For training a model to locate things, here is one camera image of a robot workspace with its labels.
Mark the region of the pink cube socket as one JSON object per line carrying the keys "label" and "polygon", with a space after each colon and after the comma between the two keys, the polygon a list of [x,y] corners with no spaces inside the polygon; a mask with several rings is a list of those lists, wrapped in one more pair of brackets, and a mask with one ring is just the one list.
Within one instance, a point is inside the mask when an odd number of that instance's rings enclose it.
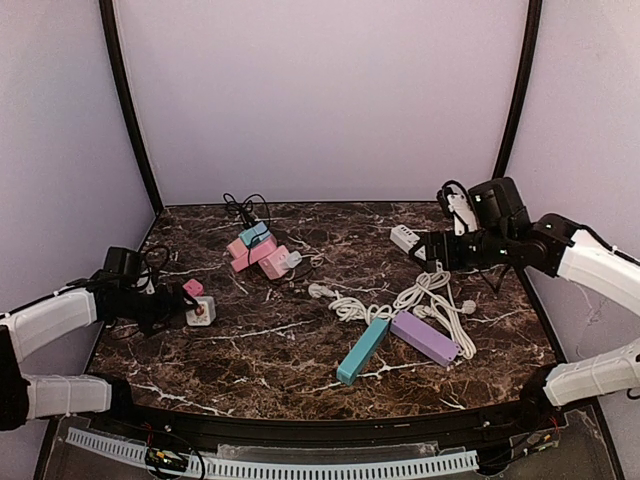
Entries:
{"label": "pink cube socket", "polygon": [[287,264],[289,255],[287,247],[280,245],[271,254],[262,258],[258,265],[269,280],[277,280],[290,270]]}

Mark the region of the white cube socket adapter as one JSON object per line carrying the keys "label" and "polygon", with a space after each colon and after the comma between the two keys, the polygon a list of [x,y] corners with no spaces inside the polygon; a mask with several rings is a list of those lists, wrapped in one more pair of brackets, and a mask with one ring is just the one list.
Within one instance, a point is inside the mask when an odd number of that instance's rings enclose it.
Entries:
{"label": "white cube socket adapter", "polygon": [[191,328],[209,327],[216,319],[215,300],[211,296],[195,298],[197,306],[185,314],[186,325]]}

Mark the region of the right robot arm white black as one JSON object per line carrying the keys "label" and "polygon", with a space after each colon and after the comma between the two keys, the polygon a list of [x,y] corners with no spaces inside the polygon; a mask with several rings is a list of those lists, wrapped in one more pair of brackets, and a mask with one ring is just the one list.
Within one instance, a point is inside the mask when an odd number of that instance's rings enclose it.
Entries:
{"label": "right robot arm white black", "polygon": [[[411,240],[407,254],[424,271],[462,271],[504,265],[531,267],[550,278],[596,292],[639,312],[639,261],[607,243],[592,227],[555,213],[529,217],[518,188],[501,177],[465,189],[445,182],[437,193],[450,230]],[[639,386],[639,342],[577,362],[545,368],[524,388],[539,405],[561,407]]]}

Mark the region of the white charger with cable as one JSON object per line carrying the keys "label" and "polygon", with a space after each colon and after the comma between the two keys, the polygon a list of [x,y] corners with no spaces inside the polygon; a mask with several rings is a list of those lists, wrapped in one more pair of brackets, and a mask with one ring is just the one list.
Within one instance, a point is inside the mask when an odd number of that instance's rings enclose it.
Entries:
{"label": "white charger with cable", "polygon": [[300,271],[301,273],[310,273],[322,266],[325,260],[323,253],[302,254],[299,251],[287,253],[280,265],[286,272]]}

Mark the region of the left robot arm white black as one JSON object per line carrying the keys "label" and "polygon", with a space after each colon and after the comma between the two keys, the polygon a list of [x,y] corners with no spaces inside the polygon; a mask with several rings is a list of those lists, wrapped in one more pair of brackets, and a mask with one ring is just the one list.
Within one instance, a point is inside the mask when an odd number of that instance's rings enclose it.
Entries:
{"label": "left robot arm white black", "polygon": [[129,382],[109,374],[31,375],[23,361],[67,334],[96,323],[133,321],[151,337],[173,320],[207,311],[180,284],[153,286],[159,270],[146,254],[108,248],[104,264],[89,278],[1,316],[1,428],[16,430],[34,419],[107,412],[118,420],[135,418]]}

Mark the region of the pink plug adapter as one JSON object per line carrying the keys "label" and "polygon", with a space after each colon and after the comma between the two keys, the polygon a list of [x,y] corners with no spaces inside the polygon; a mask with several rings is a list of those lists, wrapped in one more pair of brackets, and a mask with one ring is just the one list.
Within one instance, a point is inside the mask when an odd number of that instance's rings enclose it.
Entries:
{"label": "pink plug adapter", "polygon": [[196,279],[190,279],[185,282],[183,289],[192,297],[199,297],[204,293],[203,285]]}

